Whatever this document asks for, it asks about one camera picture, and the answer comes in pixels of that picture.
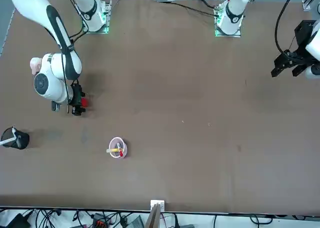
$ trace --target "brown table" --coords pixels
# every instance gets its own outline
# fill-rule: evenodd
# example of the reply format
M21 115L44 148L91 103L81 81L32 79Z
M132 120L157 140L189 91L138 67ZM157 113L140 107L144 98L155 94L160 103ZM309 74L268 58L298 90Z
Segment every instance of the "brown table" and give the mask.
M71 4L51 2L77 32ZM0 204L148 210L163 199L169 211L319 215L320 82L271 78L282 6L249 4L242 38L216 38L212 17L121 0L108 35L76 43L92 102L82 117L52 112L34 91L30 59L59 50L16 12L0 58L0 130L15 124L31 141L0 149ZM288 6L283 49L307 18ZM124 160L106 154L114 136L127 140Z

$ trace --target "yellow object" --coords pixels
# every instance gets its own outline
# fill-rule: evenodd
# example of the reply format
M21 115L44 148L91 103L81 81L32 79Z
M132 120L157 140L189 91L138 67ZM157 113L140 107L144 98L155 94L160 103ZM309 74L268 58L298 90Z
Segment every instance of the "yellow object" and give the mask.
M120 149L118 149L118 148L114 148L114 149L107 149L106 150L106 152L107 153L111 153L111 152L119 152L120 151Z

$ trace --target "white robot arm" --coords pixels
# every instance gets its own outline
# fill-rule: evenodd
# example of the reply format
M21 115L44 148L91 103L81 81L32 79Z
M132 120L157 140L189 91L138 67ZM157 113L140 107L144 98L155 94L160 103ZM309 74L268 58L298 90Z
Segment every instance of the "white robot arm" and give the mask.
M293 68L297 77L305 72L308 79L320 78L320 20L303 20L294 29L298 48L291 52L286 49L274 60L272 77L277 77L284 69Z
M48 0L12 0L15 8L24 17L43 26L55 39L61 53L48 53L41 60L41 67L34 77L34 88L44 98L52 101L51 108L59 110L60 104L72 106L72 114L81 115L84 93L78 83L82 63L74 45L69 39L58 11ZM106 21L102 13L104 7L100 0L75 0L75 8L85 20L86 31L99 30ZM66 80L77 81L67 86Z
M217 23L217 27L224 34L233 35L239 30L248 1L225 0L223 2L223 15Z

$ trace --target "black cup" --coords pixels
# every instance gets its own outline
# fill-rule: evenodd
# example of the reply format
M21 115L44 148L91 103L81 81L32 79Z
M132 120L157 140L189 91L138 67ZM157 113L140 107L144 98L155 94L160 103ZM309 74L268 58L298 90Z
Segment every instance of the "black cup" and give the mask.
M6 143L3 146L4 147L12 147L12 148L16 148L19 150L25 149L29 144L29 140L30 140L29 135L27 133L24 133L20 130L15 129L15 136L16 136L16 139L14 141ZM12 127L10 127L3 132L2 136L1 136L1 141L5 141L5 140L10 139L12 137L13 137Z

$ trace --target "small bowl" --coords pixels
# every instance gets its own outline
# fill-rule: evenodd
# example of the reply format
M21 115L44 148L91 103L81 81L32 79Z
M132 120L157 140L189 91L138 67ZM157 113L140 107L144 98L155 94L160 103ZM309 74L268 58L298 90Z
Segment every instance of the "small bowl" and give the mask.
M114 137L110 143L109 143L109 149L114 149L114 148L117 148L117 143L120 143L120 146L121 148L123 149L122 151L122 156L120 156L120 153L119 152L110 152L110 156L112 156L113 158L117 158L117 159L123 159L126 157L127 155L127 145L126 143L124 142L124 140L120 137Z

